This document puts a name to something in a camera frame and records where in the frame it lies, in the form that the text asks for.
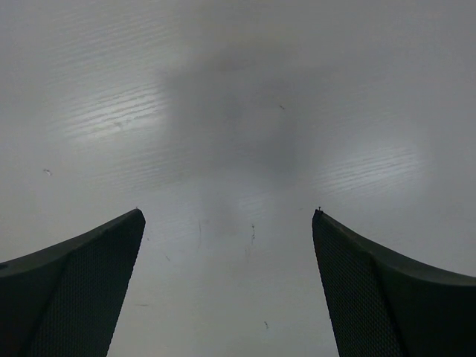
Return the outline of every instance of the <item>gray background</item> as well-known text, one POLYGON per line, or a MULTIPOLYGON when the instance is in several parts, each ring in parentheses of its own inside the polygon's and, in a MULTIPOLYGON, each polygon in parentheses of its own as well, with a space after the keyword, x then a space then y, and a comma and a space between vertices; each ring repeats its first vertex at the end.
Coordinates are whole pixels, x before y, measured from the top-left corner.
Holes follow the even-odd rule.
POLYGON ((0 261, 138 206, 110 356, 337 356, 318 205, 476 274, 475 11, 2 1, 0 261))

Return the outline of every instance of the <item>table surface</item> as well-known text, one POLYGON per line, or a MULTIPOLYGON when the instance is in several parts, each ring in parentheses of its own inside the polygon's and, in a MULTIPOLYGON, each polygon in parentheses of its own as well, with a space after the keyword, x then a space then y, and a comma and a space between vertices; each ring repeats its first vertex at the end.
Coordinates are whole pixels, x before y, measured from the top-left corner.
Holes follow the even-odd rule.
POLYGON ((110 356, 337 356, 317 206, 476 275, 475 10, 3 1, 0 261, 138 206, 110 356))

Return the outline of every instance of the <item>textured plastic surface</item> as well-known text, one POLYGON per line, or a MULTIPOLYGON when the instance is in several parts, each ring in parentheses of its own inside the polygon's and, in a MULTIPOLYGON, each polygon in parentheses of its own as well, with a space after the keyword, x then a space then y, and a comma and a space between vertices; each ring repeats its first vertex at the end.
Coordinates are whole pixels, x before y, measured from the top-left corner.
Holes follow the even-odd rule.
POLYGON ((322 211, 312 230, 340 356, 476 356, 476 278, 404 257, 322 211))
POLYGON ((0 356, 106 356, 144 225, 134 210, 4 263, 0 356))

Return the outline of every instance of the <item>scratch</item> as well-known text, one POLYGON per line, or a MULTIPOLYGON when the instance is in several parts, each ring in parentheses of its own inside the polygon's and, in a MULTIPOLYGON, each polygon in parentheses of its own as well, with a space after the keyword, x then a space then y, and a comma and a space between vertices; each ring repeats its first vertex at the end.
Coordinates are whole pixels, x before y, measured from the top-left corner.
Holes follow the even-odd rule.
POLYGON ((199 247, 197 250, 200 249, 200 246, 202 245, 202 222, 199 219, 199 247))

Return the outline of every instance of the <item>white surface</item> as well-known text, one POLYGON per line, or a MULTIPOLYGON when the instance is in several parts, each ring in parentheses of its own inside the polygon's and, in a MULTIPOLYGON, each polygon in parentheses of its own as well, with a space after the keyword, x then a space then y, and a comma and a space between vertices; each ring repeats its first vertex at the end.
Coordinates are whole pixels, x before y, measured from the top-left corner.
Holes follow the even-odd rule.
POLYGON ((316 206, 476 274, 475 10, 3 1, 0 261, 138 206, 110 356, 337 356, 316 206))

